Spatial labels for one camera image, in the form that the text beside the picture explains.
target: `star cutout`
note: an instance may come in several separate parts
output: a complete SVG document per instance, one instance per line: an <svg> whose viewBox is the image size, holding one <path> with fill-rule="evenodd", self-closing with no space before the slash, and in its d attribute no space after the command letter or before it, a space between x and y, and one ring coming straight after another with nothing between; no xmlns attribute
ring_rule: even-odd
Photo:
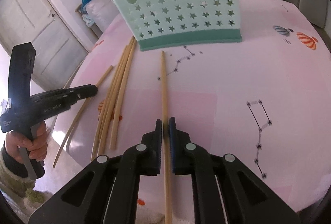
<svg viewBox="0 0 331 224"><path fill-rule="evenodd" d="M226 4L229 5L229 6L232 6L233 5L233 1L232 0L228 0Z"/></svg>
<svg viewBox="0 0 331 224"><path fill-rule="evenodd" d="M207 4L206 1L202 1L200 6L203 6L203 7L205 8L207 5L208 5L208 4Z"/></svg>

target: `person's hand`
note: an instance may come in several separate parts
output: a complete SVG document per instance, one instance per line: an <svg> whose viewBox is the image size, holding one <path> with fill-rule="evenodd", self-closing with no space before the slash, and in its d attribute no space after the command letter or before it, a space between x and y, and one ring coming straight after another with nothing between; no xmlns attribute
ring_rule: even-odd
<svg viewBox="0 0 331 224"><path fill-rule="evenodd" d="M19 153L19 147L26 147L30 151L29 158L36 161L42 161L47 155L46 124L43 121L37 129L37 138L31 142L28 138L18 132L9 132L6 135L5 147L8 154L17 162L23 163L22 156Z"/></svg>

